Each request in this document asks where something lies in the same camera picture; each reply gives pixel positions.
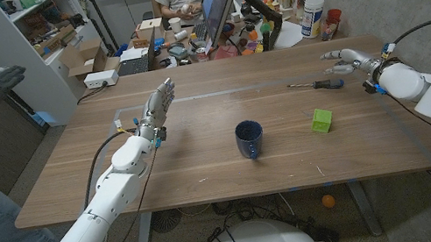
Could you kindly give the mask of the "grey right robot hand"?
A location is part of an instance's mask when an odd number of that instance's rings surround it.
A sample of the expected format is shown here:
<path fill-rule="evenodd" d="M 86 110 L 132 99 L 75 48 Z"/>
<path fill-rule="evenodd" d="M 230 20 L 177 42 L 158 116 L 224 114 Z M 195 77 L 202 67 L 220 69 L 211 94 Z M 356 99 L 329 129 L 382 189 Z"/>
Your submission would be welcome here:
<path fill-rule="evenodd" d="M 320 59 L 324 60 L 338 60 L 332 68 L 325 70 L 326 74 L 339 74 L 339 75 L 349 75 L 353 73 L 355 69 L 363 70 L 367 75 L 369 75 L 370 82 L 374 82 L 374 73 L 381 65 L 381 60 L 373 57 L 371 54 L 351 50 L 334 50 L 333 52 L 324 53 Z"/>

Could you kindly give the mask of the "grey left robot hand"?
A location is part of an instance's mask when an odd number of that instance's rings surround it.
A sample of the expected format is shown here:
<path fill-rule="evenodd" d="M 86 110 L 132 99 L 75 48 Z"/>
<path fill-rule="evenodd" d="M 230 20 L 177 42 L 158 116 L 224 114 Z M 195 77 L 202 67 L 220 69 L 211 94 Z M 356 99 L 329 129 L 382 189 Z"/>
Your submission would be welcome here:
<path fill-rule="evenodd" d="M 174 99 L 174 82 L 167 78 L 149 96 L 142 108 L 140 123 L 135 135 L 153 140 L 155 132 L 161 129 L 166 121 L 166 114 Z"/>

